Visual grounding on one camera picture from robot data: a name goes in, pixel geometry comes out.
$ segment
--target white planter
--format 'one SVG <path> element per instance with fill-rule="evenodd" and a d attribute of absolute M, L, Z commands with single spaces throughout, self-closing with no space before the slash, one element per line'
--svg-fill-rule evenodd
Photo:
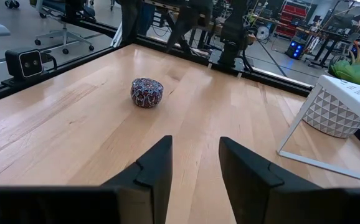
<path fill-rule="evenodd" d="M 360 128 L 360 117 L 324 89 L 303 120 L 313 128 L 338 138 L 348 138 Z"/>

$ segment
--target potted plant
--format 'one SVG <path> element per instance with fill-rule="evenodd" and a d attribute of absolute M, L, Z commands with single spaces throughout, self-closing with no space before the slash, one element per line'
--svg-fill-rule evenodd
<path fill-rule="evenodd" d="M 328 73 L 336 78 L 360 85 L 360 48 L 351 61 L 339 60 L 329 67 Z M 322 90 L 303 117 L 315 129 L 338 138 L 348 138 L 360 128 L 360 117 L 336 97 Z"/>

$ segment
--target light wood surface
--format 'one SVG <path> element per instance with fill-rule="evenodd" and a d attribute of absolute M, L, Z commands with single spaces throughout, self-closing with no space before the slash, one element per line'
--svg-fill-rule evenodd
<path fill-rule="evenodd" d="M 164 86 L 158 107 L 130 99 L 132 80 Z M 174 138 L 167 223 L 235 223 L 222 180 L 228 136 L 322 187 L 360 181 L 279 157 L 304 98 L 137 45 L 0 100 L 0 185 L 99 185 L 164 135 Z M 360 142 L 302 123 L 284 148 L 360 172 Z"/>

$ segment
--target black metal frame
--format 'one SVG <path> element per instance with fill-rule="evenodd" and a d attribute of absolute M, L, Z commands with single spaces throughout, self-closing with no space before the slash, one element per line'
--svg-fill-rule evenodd
<path fill-rule="evenodd" d="M 99 22 L 91 21 L 91 20 L 71 20 L 67 18 L 63 18 L 65 22 L 71 23 L 76 26 L 80 26 L 86 29 L 94 30 L 96 32 L 105 34 L 109 37 L 113 37 L 115 35 L 115 32 L 117 28 L 108 26 L 106 24 L 102 24 Z M 149 37 L 145 37 L 142 35 L 138 35 L 134 44 L 138 44 L 144 47 L 148 47 L 150 49 L 154 49 L 160 52 L 166 52 L 166 43 L 160 40 L 152 39 Z M 59 65 L 56 70 L 50 69 L 47 71 L 45 75 L 41 75 L 37 77 L 36 79 L 22 83 L 21 85 L 14 85 L 14 86 L 0 86 L 0 99 L 4 98 L 6 96 L 9 96 L 11 94 L 17 93 L 18 91 L 21 91 L 23 89 L 29 88 L 33 85 L 36 85 L 38 83 L 41 83 L 43 81 L 46 81 L 50 78 L 53 78 L 57 75 L 60 75 L 68 70 L 71 70 L 73 68 L 76 68 L 78 66 L 81 66 L 87 62 L 90 62 L 94 59 L 97 59 L 99 57 L 102 57 L 106 54 L 112 53 L 122 47 L 125 47 L 126 45 L 121 45 L 117 48 L 108 47 L 106 49 L 103 49 L 98 52 L 94 52 L 90 55 L 79 57 L 76 59 L 73 59 L 71 61 L 68 61 L 67 63 L 63 65 Z M 205 57 L 199 57 L 193 54 L 188 54 L 183 51 L 183 49 L 174 46 L 169 52 L 166 52 L 170 55 L 183 58 L 204 66 L 208 66 L 210 64 L 209 59 Z M 239 74 L 239 71 L 236 71 L 232 68 L 224 68 L 224 67 L 217 67 L 215 65 L 212 65 L 212 68 L 218 69 L 224 73 L 228 73 L 229 75 L 237 76 Z M 282 78 L 277 75 L 270 74 L 269 72 L 265 72 L 261 69 L 254 68 L 253 73 L 249 72 L 242 72 L 241 73 L 243 78 L 248 78 L 250 80 L 253 80 L 255 82 L 260 82 L 265 85 L 269 85 L 275 88 L 279 88 L 281 90 L 288 91 L 290 93 L 294 93 L 300 96 L 308 96 L 310 91 L 312 90 L 311 86 L 302 85 L 298 82 L 292 82 L 287 78 Z M 356 137 L 360 140 L 360 130 L 355 134 Z"/>

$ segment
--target gray floor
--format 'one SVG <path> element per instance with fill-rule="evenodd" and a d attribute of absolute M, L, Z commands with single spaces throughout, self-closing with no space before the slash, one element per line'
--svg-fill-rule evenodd
<path fill-rule="evenodd" d="M 4 1 L 0 1 L 0 24 L 3 24 L 11 31 L 11 36 L 0 37 L 0 60 L 4 58 L 6 50 L 19 47 L 51 49 L 52 55 L 57 59 L 58 64 L 90 54 L 91 51 L 88 50 L 87 44 L 74 42 L 67 47 L 70 53 L 64 55 L 60 46 L 62 44 L 62 39 L 60 38 L 41 39 L 42 45 L 36 46 L 34 44 L 36 35 L 47 33 L 52 29 L 61 29 L 62 25 L 49 18 L 40 18 L 39 13 L 29 5 L 29 0 L 18 1 L 21 4 L 19 9 L 7 9 Z M 111 12 L 109 5 L 110 0 L 95 1 L 96 18 L 99 22 L 118 27 L 121 22 L 120 9 L 114 7 L 114 11 Z M 95 47 L 95 51 L 108 47 L 111 42 L 109 37 L 90 30 L 72 25 L 68 25 L 68 29 L 87 38 Z M 152 27 L 147 35 L 168 40 L 170 33 L 171 31 L 167 27 Z M 192 43 L 193 47 L 197 46 L 200 34 L 200 30 L 197 30 Z M 191 32 L 186 34 L 187 39 L 190 36 Z M 307 63 L 303 63 L 303 60 L 293 60 L 286 56 L 283 52 L 286 51 L 289 43 L 288 40 L 278 38 L 273 38 L 273 42 L 267 44 L 255 42 L 247 49 L 246 54 L 248 58 L 253 60 L 253 64 L 257 68 L 314 85 L 318 77 L 324 73 L 323 69 L 308 67 Z M 212 39 L 211 44 L 218 47 L 223 46 L 219 39 Z M 10 78 L 10 76 L 8 75 L 6 64 L 0 61 L 0 82 L 7 78 Z"/>

